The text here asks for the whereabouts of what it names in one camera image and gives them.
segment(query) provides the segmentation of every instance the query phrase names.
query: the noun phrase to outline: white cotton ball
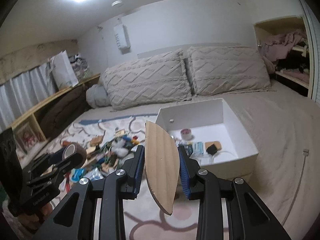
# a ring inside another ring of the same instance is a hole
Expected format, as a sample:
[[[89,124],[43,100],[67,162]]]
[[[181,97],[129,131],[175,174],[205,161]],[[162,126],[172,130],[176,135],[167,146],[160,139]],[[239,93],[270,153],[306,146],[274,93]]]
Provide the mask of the white cotton ball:
[[[121,139],[121,140],[119,140],[118,142],[113,141],[113,142],[111,143],[111,146],[112,146],[113,148],[122,148],[122,147],[124,146],[124,144],[125,144],[125,140]]]
[[[123,158],[125,157],[128,153],[129,150],[126,148],[112,148],[112,151],[119,157]]]

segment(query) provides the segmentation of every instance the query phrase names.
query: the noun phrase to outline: silver screw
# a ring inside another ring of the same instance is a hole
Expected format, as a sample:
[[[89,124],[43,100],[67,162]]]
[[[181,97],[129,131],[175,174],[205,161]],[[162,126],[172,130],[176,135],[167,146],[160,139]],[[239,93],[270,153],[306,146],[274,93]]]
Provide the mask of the silver screw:
[[[208,171],[205,170],[205,169],[199,169],[198,173],[199,173],[200,175],[207,175],[207,174],[208,174]]]
[[[122,176],[124,174],[125,174],[125,170],[123,170],[123,169],[116,170],[116,175]]]
[[[88,179],[88,178],[82,178],[82,179],[79,180],[79,183],[80,183],[81,185],[85,185],[85,184],[87,184],[88,182],[89,182],[89,179]]]
[[[241,179],[241,178],[235,178],[235,183],[236,183],[236,184],[243,184],[243,183],[244,183],[244,180]]]

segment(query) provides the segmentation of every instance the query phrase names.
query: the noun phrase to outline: white box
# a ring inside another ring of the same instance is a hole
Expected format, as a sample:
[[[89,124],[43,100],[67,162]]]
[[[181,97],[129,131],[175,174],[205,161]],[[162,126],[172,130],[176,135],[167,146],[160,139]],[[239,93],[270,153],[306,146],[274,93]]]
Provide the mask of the white box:
[[[223,98],[161,108],[156,124],[177,138],[181,138],[182,129],[190,128],[194,142],[220,141],[222,150],[213,157],[205,148],[204,155],[191,157],[218,178],[249,180],[258,150]]]

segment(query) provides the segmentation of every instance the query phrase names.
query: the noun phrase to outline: white curtain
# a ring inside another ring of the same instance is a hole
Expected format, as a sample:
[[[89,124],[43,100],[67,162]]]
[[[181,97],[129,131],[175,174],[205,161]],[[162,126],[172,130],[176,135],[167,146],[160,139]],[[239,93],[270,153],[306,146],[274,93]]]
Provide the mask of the white curtain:
[[[1,85],[0,133],[24,112],[56,91],[46,63]]]

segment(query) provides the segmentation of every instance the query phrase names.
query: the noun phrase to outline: pile of small objects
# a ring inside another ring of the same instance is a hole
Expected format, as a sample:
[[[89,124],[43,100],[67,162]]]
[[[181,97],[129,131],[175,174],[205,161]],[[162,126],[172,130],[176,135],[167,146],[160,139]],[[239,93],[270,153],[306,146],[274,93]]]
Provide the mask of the pile of small objects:
[[[117,131],[111,141],[100,147],[102,141],[103,136],[97,136],[90,141],[90,147],[86,149],[87,160],[81,168],[73,169],[65,175],[59,187],[61,191],[69,192],[71,186],[83,177],[91,181],[107,177],[121,168],[125,160],[134,157],[134,152],[140,143],[137,136],[130,138],[124,129]],[[67,146],[69,143],[64,141],[62,146]]]

